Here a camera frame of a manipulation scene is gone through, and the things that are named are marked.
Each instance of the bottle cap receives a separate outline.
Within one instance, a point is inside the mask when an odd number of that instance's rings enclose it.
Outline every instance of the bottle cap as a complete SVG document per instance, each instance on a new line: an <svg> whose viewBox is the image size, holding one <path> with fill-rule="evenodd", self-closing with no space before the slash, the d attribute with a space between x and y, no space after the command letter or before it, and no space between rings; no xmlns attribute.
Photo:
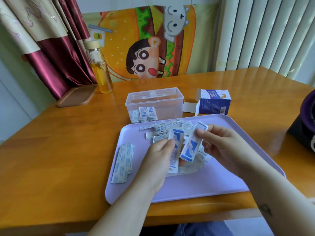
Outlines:
<svg viewBox="0 0 315 236"><path fill-rule="evenodd" d="M98 42L98 40L85 41L83 42L83 44L85 49L87 50L100 48L100 43Z"/></svg>

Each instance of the bandage box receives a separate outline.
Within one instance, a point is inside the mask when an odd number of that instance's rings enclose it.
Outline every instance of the bandage box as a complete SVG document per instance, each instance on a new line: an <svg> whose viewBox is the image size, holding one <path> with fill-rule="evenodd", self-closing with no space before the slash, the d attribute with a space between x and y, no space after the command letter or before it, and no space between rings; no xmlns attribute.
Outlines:
<svg viewBox="0 0 315 236"><path fill-rule="evenodd" d="M183 112L202 114L227 115L231 103L228 90L197 89L196 100L198 103L183 104Z"/></svg>
<svg viewBox="0 0 315 236"><path fill-rule="evenodd" d="M177 87L129 93L126 107L131 120L132 111L154 107L158 120L183 117L184 96Z"/></svg>

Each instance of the cartoon poster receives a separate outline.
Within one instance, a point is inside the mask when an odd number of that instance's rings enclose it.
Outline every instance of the cartoon poster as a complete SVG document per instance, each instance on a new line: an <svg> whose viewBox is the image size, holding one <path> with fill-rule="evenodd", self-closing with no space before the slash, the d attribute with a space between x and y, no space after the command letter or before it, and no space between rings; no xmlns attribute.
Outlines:
<svg viewBox="0 0 315 236"><path fill-rule="evenodd" d="M206 72L217 9L145 6L83 16L112 80L120 81Z"/></svg>

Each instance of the curtain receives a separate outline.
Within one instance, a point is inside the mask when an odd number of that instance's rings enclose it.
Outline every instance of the curtain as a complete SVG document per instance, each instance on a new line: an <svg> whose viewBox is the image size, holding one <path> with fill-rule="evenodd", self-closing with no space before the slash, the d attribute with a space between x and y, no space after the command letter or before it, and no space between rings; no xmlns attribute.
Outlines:
<svg viewBox="0 0 315 236"><path fill-rule="evenodd" d="M76 0L0 0L0 20L55 99L96 83L83 46L90 35Z"/></svg>

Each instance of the purple bag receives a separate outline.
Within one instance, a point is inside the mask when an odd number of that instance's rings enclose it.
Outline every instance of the purple bag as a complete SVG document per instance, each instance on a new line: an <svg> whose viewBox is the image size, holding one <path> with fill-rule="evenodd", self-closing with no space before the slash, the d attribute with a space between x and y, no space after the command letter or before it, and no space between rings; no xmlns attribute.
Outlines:
<svg viewBox="0 0 315 236"><path fill-rule="evenodd" d="M300 114L288 130L303 146L315 152L315 90L306 96Z"/></svg>

